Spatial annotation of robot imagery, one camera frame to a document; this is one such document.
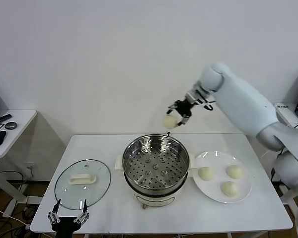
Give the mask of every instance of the white table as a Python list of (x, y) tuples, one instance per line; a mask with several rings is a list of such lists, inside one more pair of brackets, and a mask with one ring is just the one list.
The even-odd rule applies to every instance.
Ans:
[[(14, 121), (17, 123), (17, 128), (14, 130), (6, 130), (4, 127), (0, 129), (0, 131), (5, 130), (6, 136), (4, 138), (3, 143), (0, 145), (0, 159), (4, 157), (9, 149), (14, 145), (15, 141), (20, 137), (20, 135), (24, 132), (27, 126), (31, 123), (31, 121), (36, 116), (35, 110), (0, 110), (0, 116), (4, 116), (6, 114), (11, 114), (12, 118), (3, 121), (2, 123), (7, 123), (10, 121)], [(26, 197), (22, 194), (26, 189), (26, 185), (24, 184), (20, 191), (12, 186), (9, 182), (5, 180), (5, 176), (0, 174), (0, 188), (12, 196), (14, 199), (7, 206), (5, 213), (10, 215), (15, 207), (16, 202), (25, 203)], [(28, 197), (29, 204), (39, 204), (41, 198), (39, 197)]]
[[(248, 198), (236, 204), (223, 204), (206, 197), (188, 178), (180, 197), (173, 203), (146, 210), (133, 198), (124, 178), (114, 171), (117, 155), (138, 135), (75, 135), (52, 177), (31, 223), (31, 230), (52, 233), (47, 218), (56, 203), (54, 186), (63, 170), (84, 159), (107, 164), (112, 182), (105, 196), (88, 208), (90, 218), (78, 234), (190, 234), (230, 233), (290, 229), (293, 226), (262, 165), (243, 134), (179, 134), (188, 152), (220, 150), (239, 158), (252, 176)], [(60, 207), (59, 216), (78, 216), (81, 211)]]

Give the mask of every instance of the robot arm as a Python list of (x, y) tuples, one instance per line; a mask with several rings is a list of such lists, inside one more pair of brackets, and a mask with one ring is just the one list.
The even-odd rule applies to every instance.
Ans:
[(201, 78), (186, 93), (185, 99), (171, 105), (167, 114), (176, 110), (182, 116), (177, 125), (185, 124), (195, 105), (211, 109), (210, 96), (245, 134), (256, 137), (270, 150), (284, 148), (285, 152), (277, 157), (274, 168), (283, 182), (298, 194), (298, 130), (280, 123), (274, 106), (248, 82), (235, 76), (225, 64), (207, 66)]

